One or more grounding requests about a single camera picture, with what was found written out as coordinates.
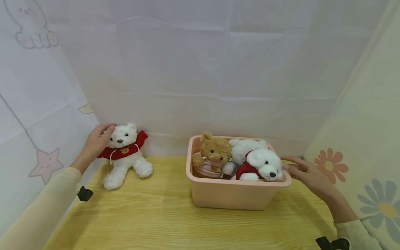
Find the blue flower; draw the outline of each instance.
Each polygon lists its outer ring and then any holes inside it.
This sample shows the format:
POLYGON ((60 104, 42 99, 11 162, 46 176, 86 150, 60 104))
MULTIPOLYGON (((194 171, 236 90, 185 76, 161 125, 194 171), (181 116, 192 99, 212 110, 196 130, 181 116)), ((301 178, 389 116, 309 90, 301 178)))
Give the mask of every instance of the blue flower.
POLYGON ((400 200, 393 203, 397 192, 396 184, 388 180, 384 188, 379 180, 373 179, 372 187, 365 185, 365 191, 369 199, 361 194, 357 195, 358 199, 367 205, 361 207, 360 211, 371 214, 366 219, 374 228, 379 228, 385 220, 388 234, 397 244, 400 244, 400 200))

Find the white teddy bear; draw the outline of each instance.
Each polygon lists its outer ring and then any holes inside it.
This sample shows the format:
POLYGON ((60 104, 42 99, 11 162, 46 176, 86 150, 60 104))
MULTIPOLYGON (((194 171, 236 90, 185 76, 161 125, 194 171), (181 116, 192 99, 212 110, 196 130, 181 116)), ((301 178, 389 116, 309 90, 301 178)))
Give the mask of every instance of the white teddy bear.
POLYGON ((108 146, 97 158, 110 160, 113 169, 103 180, 107 190, 122 186, 128 169, 133 167, 140 178, 146 178, 153 173, 153 165, 144 159, 140 151, 148 138, 142 130, 137 132, 136 125, 116 126, 110 136, 108 146))
POLYGON ((232 180, 282 181, 282 161, 267 148, 252 150, 246 154, 246 162, 237 169, 232 180))
POLYGON ((229 144, 232 146, 232 160, 222 167, 223 173, 229 176, 235 174, 236 169, 246 162, 248 152, 259 148, 268 148, 268 144, 264 140, 232 139, 229 144))

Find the brown teddy bear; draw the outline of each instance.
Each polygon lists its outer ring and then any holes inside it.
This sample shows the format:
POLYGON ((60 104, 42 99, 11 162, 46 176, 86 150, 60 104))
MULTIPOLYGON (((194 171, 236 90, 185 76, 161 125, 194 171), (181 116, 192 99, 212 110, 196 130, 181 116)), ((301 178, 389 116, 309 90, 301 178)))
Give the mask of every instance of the brown teddy bear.
POLYGON ((222 178, 222 166, 231 158, 232 146, 228 140, 213 137, 209 132, 205 132, 200 141, 200 152, 192 157, 194 171, 198 177, 222 178))

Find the beige sleeve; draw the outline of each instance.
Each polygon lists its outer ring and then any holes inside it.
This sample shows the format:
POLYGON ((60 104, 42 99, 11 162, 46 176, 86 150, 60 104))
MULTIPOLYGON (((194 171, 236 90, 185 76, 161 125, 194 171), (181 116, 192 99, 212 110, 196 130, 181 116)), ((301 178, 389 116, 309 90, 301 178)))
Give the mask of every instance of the beige sleeve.
POLYGON ((382 250, 379 242, 369 235, 360 220, 335 224, 338 238, 350 242, 350 250, 382 250))
POLYGON ((0 238, 0 249, 42 250, 74 201, 81 178, 76 168, 65 168, 52 178, 0 238))

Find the pink star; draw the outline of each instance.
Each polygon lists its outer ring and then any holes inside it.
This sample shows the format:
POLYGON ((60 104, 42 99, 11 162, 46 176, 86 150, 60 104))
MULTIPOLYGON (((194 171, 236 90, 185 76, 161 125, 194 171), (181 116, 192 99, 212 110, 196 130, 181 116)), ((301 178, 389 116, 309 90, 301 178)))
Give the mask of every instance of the pink star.
POLYGON ((44 184, 47 184, 52 173, 64 167, 61 162, 58 161, 59 152, 59 148, 49 154, 38 149, 38 164, 29 174, 29 177, 41 176, 44 184))

